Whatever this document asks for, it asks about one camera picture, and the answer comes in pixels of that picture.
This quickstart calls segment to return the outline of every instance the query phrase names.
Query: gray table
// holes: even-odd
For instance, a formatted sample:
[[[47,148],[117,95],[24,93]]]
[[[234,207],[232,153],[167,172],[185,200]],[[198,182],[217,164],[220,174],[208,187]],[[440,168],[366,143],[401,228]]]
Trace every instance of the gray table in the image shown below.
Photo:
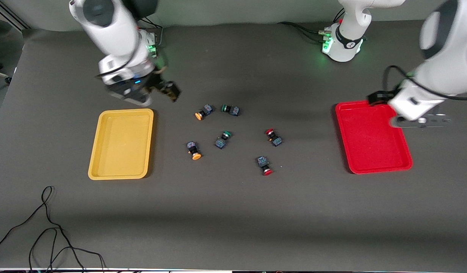
[[[451,127],[404,130],[414,166],[396,173],[350,174],[332,118],[334,104],[379,90],[387,65],[421,63],[420,27],[374,23],[345,64],[284,25],[166,29],[165,77],[183,94],[175,104],[155,96],[152,171],[136,181],[87,176],[99,114],[135,107],[93,78],[103,55],[85,33],[31,33],[0,112],[0,239],[54,185],[52,218],[109,267],[467,272],[467,102],[443,104]],[[243,114],[197,121],[206,103]],[[285,138],[277,148],[263,135],[271,127]],[[223,130],[234,136],[218,150]],[[0,267],[26,267],[48,226],[42,211],[16,230]],[[37,245],[41,266],[52,237]],[[61,266],[77,267],[70,253]]]

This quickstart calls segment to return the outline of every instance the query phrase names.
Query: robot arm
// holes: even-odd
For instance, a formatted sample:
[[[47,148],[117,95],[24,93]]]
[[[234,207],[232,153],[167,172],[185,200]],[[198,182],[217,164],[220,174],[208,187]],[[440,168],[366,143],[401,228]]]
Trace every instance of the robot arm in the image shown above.
[[[446,97],[467,92],[467,0],[448,0],[429,15],[420,48],[425,61],[413,71],[414,81]],[[388,104],[413,121],[446,99],[405,80]]]
[[[323,53],[337,62],[347,62],[360,51],[362,37],[372,22],[369,8],[391,8],[402,5],[405,0],[338,0],[345,9],[340,23],[334,23],[325,31],[334,33]]]
[[[152,62],[155,37],[138,30],[136,21],[154,13],[156,0],[71,0],[70,13],[106,54],[99,62],[98,78],[114,97],[143,107],[151,104],[150,92],[158,90],[174,102],[180,91],[166,82]]]

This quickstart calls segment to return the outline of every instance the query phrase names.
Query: floor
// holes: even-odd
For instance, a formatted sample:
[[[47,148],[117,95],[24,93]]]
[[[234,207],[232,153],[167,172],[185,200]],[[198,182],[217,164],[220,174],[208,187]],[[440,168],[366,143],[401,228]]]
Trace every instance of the floor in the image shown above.
[[[13,75],[23,48],[23,37],[10,24],[0,21],[0,64],[4,66],[0,72]],[[8,84],[0,77],[0,108],[8,91]]]

